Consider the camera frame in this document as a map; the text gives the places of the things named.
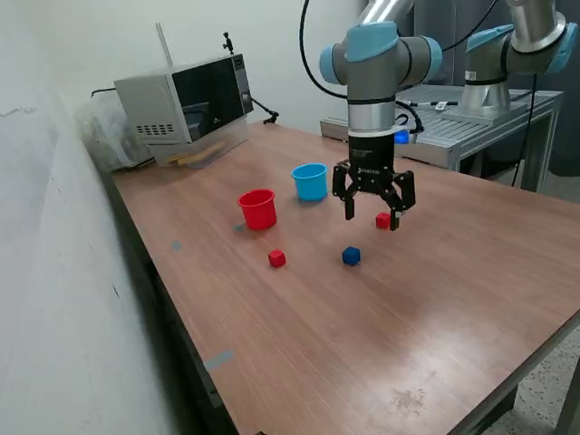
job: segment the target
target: wooden table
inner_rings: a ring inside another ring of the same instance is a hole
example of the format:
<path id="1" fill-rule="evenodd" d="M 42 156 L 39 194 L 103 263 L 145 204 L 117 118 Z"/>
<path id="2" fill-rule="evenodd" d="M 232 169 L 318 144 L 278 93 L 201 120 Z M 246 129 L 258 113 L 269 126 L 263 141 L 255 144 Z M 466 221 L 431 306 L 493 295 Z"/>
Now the wooden table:
<path id="1" fill-rule="evenodd" d="M 343 143 L 250 128 L 205 169 L 115 179 L 241 434 L 476 431 L 578 324 L 580 207 L 397 160 L 417 206 L 382 231 L 378 197 L 357 196 L 351 222 L 337 198 L 296 200 L 291 170 L 322 162 L 330 178 Z M 256 188 L 275 191 L 278 223 L 240 230 L 237 198 Z"/>

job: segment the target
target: white wall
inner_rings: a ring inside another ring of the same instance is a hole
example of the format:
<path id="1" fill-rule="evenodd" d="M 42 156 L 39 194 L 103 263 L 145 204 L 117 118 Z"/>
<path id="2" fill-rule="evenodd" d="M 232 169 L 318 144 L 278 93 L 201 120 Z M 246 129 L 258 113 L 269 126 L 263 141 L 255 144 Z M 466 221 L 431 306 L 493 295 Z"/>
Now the white wall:
<path id="1" fill-rule="evenodd" d="M 0 433 L 178 433 L 107 196 L 15 8 L 0 0 Z"/>
<path id="2" fill-rule="evenodd" d="M 155 30 L 163 24 L 175 64 L 217 54 L 229 31 L 246 57 L 254 97 L 281 113 L 283 125 L 320 132 L 318 121 L 345 114 L 343 101 L 308 80 L 298 51 L 302 0 L 20 0 L 74 111 L 92 90 L 165 65 Z M 363 0 L 312 0 L 306 52 L 316 76 L 322 49 L 341 42 Z M 265 118 L 256 108 L 251 120 Z"/>

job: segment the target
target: robotic arm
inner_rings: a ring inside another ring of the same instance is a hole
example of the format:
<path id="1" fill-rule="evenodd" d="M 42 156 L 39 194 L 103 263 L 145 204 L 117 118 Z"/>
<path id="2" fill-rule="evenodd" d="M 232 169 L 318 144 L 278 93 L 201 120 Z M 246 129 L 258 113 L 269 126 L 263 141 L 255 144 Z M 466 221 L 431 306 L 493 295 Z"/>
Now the robotic arm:
<path id="1" fill-rule="evenodd" d="M 469 38 L 459 111 L 472 118 L 509 113 L 513 73 L 559 73 L 575 48 L 578 26 L 566 23 L 555 0 L 506 0 L 513 24 Z"/>
<path id="2" fill-rule="evenodd" d="M 354 217 L 357 192 L 380 196 L 391 209 L 392 231 L 399 227 L 402 214 L 415 205 L 413 173 L 397 173 L 393 167 L 395 134 L 406 130 L 395 124 L 396 92 L 401 86 L 433 77 L 443 59 L 434 40 L 398 36 L 392 20 L 406 15 L 412 5 L 412 0 L 371 2 L 361 23 L 348 31 L 342 43 L 327 47 L 320 58 L 324 79 L 347 86 L 349 159 L 334 167 L 333 194 L 344 202 L 347 220 Z M 351 179 L 348 188 L 347 177 Z"/>
<path id="3" fill-rule="evenodd" d="M 566 23 L 555 0 L 506 2 L 513 24 L 469 38 L 459 108 L 470 116 L 509 112 L 510 73 L 558 73 L 575 47 L 578 27 Z M 333 194 L 344 202 L 347 220 L 354 217 L 357 192 L 380 196 L 391 209 L 392 231 L 415 205 L 413 173 L 397 173 L 393 167 L 395 134 L 406 130 L 395 123 L 396 92 L 432 78 L 443 57 L 439 44 L 428 37 L 398 36 L 394 21 L 412 6 L 412 0 L 371 1 L 360 24 L 344 41 L 323 50 L 319 64 L 327 82 L 347 86 L 349 159 L 334 167 Z"/>

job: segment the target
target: red cup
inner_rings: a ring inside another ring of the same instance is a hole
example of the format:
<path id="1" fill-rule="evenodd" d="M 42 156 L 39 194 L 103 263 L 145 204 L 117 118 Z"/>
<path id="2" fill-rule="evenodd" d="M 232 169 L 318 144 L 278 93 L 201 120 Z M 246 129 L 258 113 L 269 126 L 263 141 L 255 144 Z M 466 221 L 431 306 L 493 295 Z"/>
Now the red cup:
<path id="1" fill-rule="evenodd" d="M 246 225 L 250 229 L 267 229 L 276 223 L 274 192 L 268 188 L 259 188 L 245 193 L 237 200 L 242 208 Z"/>

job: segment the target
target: blue cube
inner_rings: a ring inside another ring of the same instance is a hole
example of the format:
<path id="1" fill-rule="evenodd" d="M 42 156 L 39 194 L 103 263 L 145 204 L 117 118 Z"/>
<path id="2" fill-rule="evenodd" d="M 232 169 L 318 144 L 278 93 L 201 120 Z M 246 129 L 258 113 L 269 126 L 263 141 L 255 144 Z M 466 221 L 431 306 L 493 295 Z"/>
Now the blue cube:
<path id="1" fill-rule="evenodd" d="M 406 145 L 411 141 L 408 130 L 401 130 L 395 133 L 395 143 Z"/>
<path id="2" fill-rule="evenodd" d="M 361 262 L 361 251 L 356 247 L 348 246 L 343 251 L 343 262 L 348 266 L 356 266 Z"/>

